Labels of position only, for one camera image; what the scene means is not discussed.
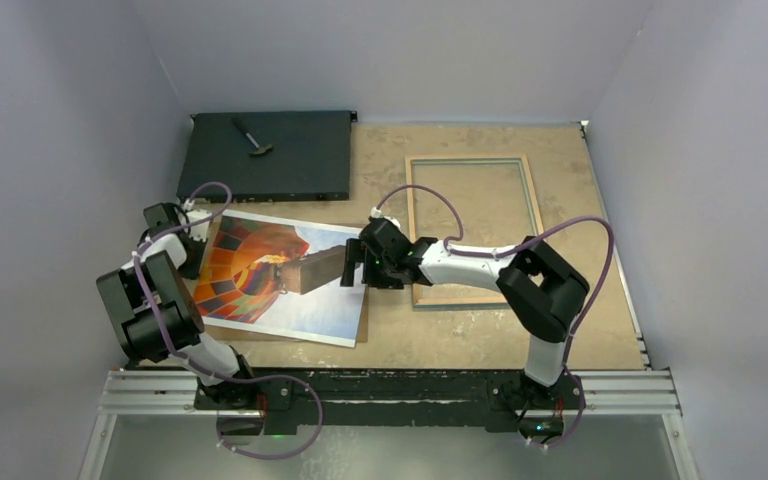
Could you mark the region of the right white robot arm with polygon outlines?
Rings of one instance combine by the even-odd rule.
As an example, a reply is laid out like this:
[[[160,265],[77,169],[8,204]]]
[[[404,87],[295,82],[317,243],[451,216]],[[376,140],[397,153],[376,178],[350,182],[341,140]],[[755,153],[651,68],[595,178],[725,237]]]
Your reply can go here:
[[[545,241],[527,236],[519,245],[457,247],[435,237],[410,239],[387,217],[371,217],[345,243],[341,284],[361,281],[377,289],[407,285],[464,285],[501,294],[530,335],[521,392],[544,407],[561,391],[569,341],[591,306],[584,276]]]

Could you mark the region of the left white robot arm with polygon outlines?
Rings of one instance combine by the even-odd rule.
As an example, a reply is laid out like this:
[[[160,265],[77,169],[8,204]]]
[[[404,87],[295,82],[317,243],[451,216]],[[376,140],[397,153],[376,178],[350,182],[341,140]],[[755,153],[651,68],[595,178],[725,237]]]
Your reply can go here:
[[[212,213],[166,202],[143,216],[147,228],[126,263],[96,281],[120,347],[132,361],[170,360],[190,371],[202,401],[249,407],[258,395],[251,367],[206,333],[185,285],[201,265]]]

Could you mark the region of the blue wooden picture frame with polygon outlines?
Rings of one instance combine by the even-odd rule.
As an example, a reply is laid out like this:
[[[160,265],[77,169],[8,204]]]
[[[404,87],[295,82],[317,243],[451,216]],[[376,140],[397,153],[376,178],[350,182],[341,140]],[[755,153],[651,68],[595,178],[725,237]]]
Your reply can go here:
[[[509,248],[544,230],[528,159],[523,154],[412,155],[406,182],[440,193],[406,192],[409,236],[440,240],[459,233],[457,246]]]

